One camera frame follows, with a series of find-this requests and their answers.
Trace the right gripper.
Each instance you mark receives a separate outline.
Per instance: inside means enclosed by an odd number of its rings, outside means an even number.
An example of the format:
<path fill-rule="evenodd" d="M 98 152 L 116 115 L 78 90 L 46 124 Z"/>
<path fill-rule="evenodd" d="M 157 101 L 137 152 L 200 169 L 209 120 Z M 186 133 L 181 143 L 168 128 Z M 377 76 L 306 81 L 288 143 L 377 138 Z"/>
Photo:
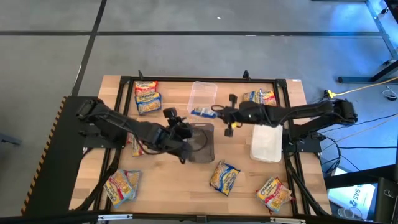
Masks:
<path fill-rule="evenodd" d="M 250 107 L 251 107 L 250 101 L 244 101 L 240 103 L 239 108 L 225 106 L 217 111 L 217 117 L 219 117 L 224 122 L 224 124 L 232 124 L 235 122 L 251 124 L 249 113 L 246 111 Z M 234 133 L 233 128 L 226 128 L 224 131 L 224 135 L 226 137 L 233 137 L 233 133 Z"/>

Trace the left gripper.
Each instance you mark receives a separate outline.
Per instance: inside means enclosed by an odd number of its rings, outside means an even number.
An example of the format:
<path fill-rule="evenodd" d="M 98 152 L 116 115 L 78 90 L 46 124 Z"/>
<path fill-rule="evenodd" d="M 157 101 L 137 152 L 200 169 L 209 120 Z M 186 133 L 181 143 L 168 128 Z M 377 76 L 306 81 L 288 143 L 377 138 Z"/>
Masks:
<path fill-rule="evenodd" d="M 178 136 L 181 140 L 186 141 L 193 136 L 193 126 L 186 123 L 184 120 L 186 117 L 174 116 L 168 119 L 169 129 Z M 184 164 L 189 159 L 192 153 L 192 146 L 186 143 L 185 146 L 180 148 L 179 160 L 181 164 Z"/>

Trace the blue Maruchan noodle pack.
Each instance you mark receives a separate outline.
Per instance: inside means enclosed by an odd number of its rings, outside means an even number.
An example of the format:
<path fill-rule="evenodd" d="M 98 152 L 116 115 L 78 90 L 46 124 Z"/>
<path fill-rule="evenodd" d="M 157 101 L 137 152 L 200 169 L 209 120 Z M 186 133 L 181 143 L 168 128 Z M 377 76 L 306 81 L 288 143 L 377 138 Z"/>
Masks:
<path fill-rule="evenodd" d="M 211 108 L 196 107 L 191 110 L 190 114 L 210 119 L 215 119 L 217 117 L 217 114 Z"/>
<path fill-rule="evenodd" d="M 240 169 L 226 163 L 224 160 L 220 160 L 210 178 L 209 185 L 215 190 L 228 196 L 240 172 Z"/>
<path fill-rule="evenodd" d="M 263 92 L 262 89 L 250 91 L 248 93 L 243 94 L 243 101 L 252 101 L 258 104 L 263 104 Z"/>
<path fill-rule="evenodd" d="M 158 92 L 136 96 L 135 101 L 140 115 L 157 111 L 162 107 L 162 95 Z"/>

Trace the yellow noodle packet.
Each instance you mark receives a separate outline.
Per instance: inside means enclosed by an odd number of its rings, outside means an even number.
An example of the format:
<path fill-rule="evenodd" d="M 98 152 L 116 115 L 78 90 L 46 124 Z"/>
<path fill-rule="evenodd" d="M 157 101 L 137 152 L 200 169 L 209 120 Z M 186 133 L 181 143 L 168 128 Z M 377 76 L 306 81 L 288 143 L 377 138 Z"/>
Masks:
<path fill-rule="evenodd" d="M 123 170 L 118 169 L 104 184 L 108 198 L 115 208 L 131 199 L 135 191 Z"/>

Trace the white plastic bin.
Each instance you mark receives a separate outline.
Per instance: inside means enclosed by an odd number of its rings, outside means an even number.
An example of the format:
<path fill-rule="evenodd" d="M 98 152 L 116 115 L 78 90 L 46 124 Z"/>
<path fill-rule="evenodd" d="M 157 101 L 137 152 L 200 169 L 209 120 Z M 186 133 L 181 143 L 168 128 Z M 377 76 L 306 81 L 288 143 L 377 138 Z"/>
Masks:
<path fill-rule="evenodd" d="M 261 162 L 280 162 L 282 159 L 283 127 L 256 124 L 252 132 L 250 158 Z"/>

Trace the clear plastic bin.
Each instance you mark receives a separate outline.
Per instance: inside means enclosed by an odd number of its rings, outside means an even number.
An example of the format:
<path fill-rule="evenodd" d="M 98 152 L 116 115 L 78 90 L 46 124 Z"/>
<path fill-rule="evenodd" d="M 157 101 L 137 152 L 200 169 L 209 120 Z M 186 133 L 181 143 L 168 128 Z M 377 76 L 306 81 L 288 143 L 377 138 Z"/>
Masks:
<path fill-rule="evenodd" d="M 196 107 L 211 108 L 215 103 L 217 90 L 218 87 L 214 83 L 193 82 L 187 106 L 189 114 Z"/>

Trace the black hazard-striped platform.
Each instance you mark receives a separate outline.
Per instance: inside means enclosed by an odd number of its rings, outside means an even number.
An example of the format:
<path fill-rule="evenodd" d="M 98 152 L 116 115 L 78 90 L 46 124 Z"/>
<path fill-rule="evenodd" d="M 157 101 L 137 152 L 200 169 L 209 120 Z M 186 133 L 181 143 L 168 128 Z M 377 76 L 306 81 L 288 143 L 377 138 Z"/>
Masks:
<path fill-rule="evenodd" d="M 43 217 L 69 211 L 83 155 L 85 138 L 78 109 L 94 96 L 68 96 L 61 100 L 39 164 L 29 187 L 23 217 Z"/>

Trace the black desk foot bar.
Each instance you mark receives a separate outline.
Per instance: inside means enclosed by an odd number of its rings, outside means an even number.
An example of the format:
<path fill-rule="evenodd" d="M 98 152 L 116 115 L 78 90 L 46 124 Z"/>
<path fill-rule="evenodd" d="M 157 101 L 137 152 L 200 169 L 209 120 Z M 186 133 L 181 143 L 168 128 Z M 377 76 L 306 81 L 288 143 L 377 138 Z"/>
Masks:
<path fill-rule="evenodd" d="M 334 189 L 360 184 L 373 184 L 378 182 L 379 179 L 386 179 L 397 182 L 398 166 L 392 164 L 368 170 L 329 176 L 325 178 L 325 185 L 328 189 Z"/>

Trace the white printed box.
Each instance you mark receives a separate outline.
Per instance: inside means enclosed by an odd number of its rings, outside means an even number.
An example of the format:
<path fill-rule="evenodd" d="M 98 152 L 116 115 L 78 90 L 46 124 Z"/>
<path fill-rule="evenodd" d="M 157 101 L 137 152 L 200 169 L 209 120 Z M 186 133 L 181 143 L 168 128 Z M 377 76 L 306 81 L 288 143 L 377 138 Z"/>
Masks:
<path fill-rule="evenodd" d="M 375 186 L 371 184 L 354 185 L 328 189 L 328 198 L 340 208 L 356 207 L 362 213 L 362 219 L 368 217 Z"/>

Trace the clear plastic cup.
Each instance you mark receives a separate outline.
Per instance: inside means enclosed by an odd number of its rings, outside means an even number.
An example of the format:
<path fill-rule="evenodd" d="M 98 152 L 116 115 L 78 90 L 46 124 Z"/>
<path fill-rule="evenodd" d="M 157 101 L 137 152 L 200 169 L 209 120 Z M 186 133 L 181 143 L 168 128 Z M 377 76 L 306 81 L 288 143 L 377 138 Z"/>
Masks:
<path fill-rule="evenodd" d="M 339 208 L 337 210 L 338 216 L 350 220 L 361 220 L 362 213 L 356 207 L 351 208 Z"/>

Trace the grey metal foot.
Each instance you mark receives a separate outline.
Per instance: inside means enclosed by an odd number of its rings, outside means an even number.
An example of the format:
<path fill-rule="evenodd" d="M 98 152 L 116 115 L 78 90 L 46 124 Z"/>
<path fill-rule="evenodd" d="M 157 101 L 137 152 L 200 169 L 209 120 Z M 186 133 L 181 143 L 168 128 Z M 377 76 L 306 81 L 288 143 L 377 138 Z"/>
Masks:
<path fill-rule="evenodd" d="M 22 141 L 20 139 L 16 139 L 14 137 L 11 137 L 11 136 L 8 136 L 8 135 L 2 134 L 2 133 L 0 133 L 0 142 L 9 143 L 9 144 L 12 144 L 15 146 L 20 146 L 22 143 Z"/>

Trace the black aluminium table frame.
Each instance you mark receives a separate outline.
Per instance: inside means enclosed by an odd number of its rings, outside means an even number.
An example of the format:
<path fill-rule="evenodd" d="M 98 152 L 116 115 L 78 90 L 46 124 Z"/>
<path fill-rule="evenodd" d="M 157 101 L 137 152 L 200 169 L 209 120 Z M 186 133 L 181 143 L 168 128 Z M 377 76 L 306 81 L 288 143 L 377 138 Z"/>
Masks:
<path fill-rule="evenodd" d="M 132 157 L 131 150 L 122 149 L 119 169 L 141 170 L 142 179 L 139 184 L 138 196 L 135 201 L 123 202 L 114 208 L 106 191 L 99 195 L 98 208 L 108 208 L 110 212 L 133 213 L 134 218 L 144 215 L 149 219 L 154 216 L 174 215 L 170 219 L 188 220 L 194 222 L 215 222 L 215 220 L 239 217 L 254 220 L 270 216 L 269 210 L 255 197 L 256 190 L 262 187 L 270 177 L 278 177 L 288 185 L 284 158 L 276 163 L 254 161 L 250 158 L 250 147 L 254 126 L 244 124 L 242 128 L 234 129 L 233 137 L 224 136 L 226 125 L 217 119 L 204 121 L 204 118 L 190 116 L 187 104 L 194 81 L 214 83 L 218 90 L 215 104 L 228 105 L 228 95 L 233 93 L 239 97 L 251 90 L 262 88 L 271 90 L 272 83 L 265 79 L 244 78 L 204 78 L 204 77 L 146 77 L 159 82 L 162 95 L 162 108 L 176 107 L 178 115 L 188 116 L 187 121 L 194 123 L 211 123 L 214 130 L 215 161 L 207 164 L 186 162 L 181 164 L 178 158 L 169 154 L 158 156 Z M 286 106 L 284 98 L 289 98 L 290 106 L 307 104 L 301 80 L 279 80 L 274 82 L 278 88 L 280 105 Z M 69 209 L 80 206 L 98 183 L 101 166 L 104 161 L 105 149 L 94 148 L 85 156 L 80 164 L 75 188 L 69 204 Z M 314 153 L 300 153 L 303 168 L 303 178 L 307 189 L 320 204 L 322 209 L 331 214 L 327 197 L 323 172 L 319 158 Z M 234 183 L 233 190 L 227 197 L 209 185 L 210 178 L 220 160 L 241 169 Z"/>

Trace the silver metal bracket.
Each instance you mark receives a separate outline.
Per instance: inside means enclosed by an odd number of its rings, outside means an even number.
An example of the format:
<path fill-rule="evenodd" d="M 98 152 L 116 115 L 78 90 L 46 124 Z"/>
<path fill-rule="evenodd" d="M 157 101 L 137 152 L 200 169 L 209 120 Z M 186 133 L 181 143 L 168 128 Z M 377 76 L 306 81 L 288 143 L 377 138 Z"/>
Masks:
<path fill-rule="evenodd" d="M 112 221 L 112 220 L 132 220 L 133 214 L 107 214 L 107 215 L 99 215 L 98 221 Z"/>
<path fill-rule="evenodd" d="M 282 217 L 270 217 L 270 222 L 277 224 L 307 224 L 306 220 Z"/>

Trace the black metal desk frame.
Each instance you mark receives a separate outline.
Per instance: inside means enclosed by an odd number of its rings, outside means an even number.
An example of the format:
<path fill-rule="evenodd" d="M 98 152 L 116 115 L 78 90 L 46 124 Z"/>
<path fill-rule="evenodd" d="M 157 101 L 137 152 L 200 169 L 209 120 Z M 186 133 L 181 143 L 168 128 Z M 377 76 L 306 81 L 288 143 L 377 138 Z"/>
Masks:
<path fill-rule="evenodd" d="M 373 8 L 371 0 L 363 0 L 363 3 L 366 4 L 369 13 L 371 14 L 373 21 L 381 33 L 381 37 L 391 54 L 391 59 L 385 61 L 381 65 L 380 71 L 378 71 L 375 75 L 371 77 L 338 77 L 339 83 L 352 83 L 352 84 L 398 84 L 398 78 L 392 78 L 392 75 L 395 72 L 398 72 L 398 50 L 394 48 L 393 43 L 391 42 L 391 38 L 389 34 L 386 32 L 379 14 L 376 13 L 376 10 Z"/>

